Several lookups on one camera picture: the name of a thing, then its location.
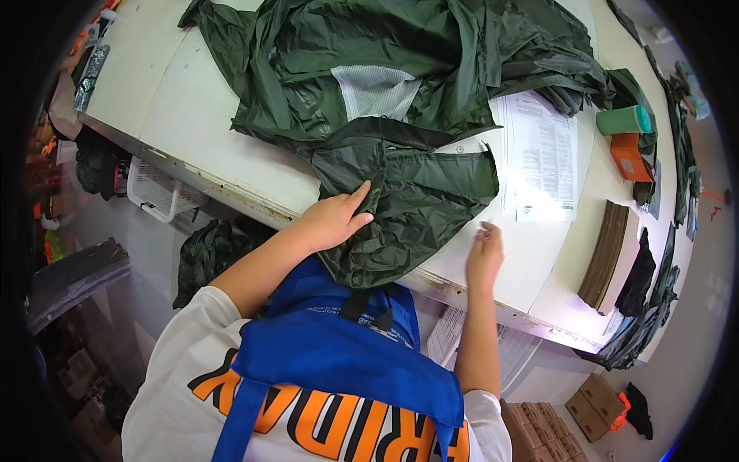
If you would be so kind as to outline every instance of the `white table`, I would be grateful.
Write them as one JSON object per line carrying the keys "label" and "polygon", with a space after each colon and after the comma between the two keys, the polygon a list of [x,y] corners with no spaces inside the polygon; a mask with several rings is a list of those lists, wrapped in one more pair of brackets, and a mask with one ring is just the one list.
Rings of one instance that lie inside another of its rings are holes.
{"label": "white table", "polygon": [[[147,162],[257,220],[283,228],[313,204],[319,181],[294,154],[229,130],[238,98],[217,69],[200,31],[177,28],[189,0],[128,0],[101,43],[111,46],[86,110],[86,122]],[[255,10],[260,0],[230,0]],[[659,265],[675,204],[675,155],[664,92],[644,51],[603,0],[562,0],[592,38],[606,69],[628,68],[655,111],[662,165],[660,220],[641,211],[650,249]],[[491,102],[494,115],[497,105]],[[466,307],[464,264],[477,223],[503,229],[506,260],[495,288],[503,325],[596,352],[607,343],[609,316],[600,316],[576,292],[595,248],[606,199],[636,209],[632,183],[622,179],[609,140],[596,130],[593,107],[578,119],[577,220],[516,222],[498,197],[436,255],[399,280],[432,298]],[[478,150],[480,141],[500,155],[500,131],[491,130],[440,149]],[[692,243],[678,230],[673,264],[682,268],[680,293]],[[644,352],[647,360],[658,342]]]}

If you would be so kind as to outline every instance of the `person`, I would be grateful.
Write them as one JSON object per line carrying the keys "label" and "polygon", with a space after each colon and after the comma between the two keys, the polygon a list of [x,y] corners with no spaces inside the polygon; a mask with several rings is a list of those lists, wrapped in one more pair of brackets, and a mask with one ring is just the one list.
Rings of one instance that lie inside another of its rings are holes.
{"label": "person", "polygon": [[123,423],[125,460],[511,460],[493,300],[500,229],[483,222],[474,238],[451,373],[420,354],[407,289],[352,291],[312,257],[372,222],[355,214],[369,190],[319,200],[174,316]]}
{"label": "person", "polygon": [[681,83],[681,103],[696,120],[703,120],[711,115],[711,107],[701,90],[698,77],[685,61],[675,62],[675,74]]}

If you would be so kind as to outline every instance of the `right hand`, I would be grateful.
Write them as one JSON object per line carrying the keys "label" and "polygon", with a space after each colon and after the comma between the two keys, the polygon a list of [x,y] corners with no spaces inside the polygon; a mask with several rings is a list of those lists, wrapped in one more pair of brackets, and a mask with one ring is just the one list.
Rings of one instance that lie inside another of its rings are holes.
{"label": "right hand", "polygon": [[374,219],[369,212],[354,215],[370,192],[370,187],[371,183],[365,181],[353,194],[339,194],[319,200],[284,232],[300,240],[308,254],[336,247]]}
{"label": "right hand", "polygon": [[467,290],[492,293],[503,265],[503,239],[500,228],[481,222],[467,258]]}

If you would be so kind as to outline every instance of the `stack of boxes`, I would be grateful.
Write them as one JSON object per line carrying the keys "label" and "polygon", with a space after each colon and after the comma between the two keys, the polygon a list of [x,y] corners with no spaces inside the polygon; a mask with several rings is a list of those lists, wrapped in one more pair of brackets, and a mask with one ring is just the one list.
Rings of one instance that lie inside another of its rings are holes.
{"label": "stack of boxes", "polygon": [[591,443],[602,438],[613,421],[626,410],[618,393],[598,374],[590,374],[566,406]]}
{"label": "stack of boxes", "polygon": [[501,400],[501,415],[511,435],[514,462],[588,462],[551,404]]}

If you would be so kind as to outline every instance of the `white plastic basket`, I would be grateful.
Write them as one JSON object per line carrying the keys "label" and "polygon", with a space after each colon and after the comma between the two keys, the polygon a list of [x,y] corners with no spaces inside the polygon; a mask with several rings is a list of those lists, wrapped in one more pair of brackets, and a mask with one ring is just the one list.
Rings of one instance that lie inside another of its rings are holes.
{"label": "white plastic basket", "polygon": [[132,157],[127,183],[131,202],[162,223],[169,223],[174,215],[208,202],[208,196],[187,186],[165,172]]}
{"label": "white plastic basket", "polygon": [[[429,358],[436,364],[454,370],[457,348],[462,339],[462,326],[467,312],[448,306],[436,321],[434,330],[426,341]],[[539,337],[498,324],[498,351],[500,353],[501,390],[511,386],[516,377],[536,352],[542,340]]]}

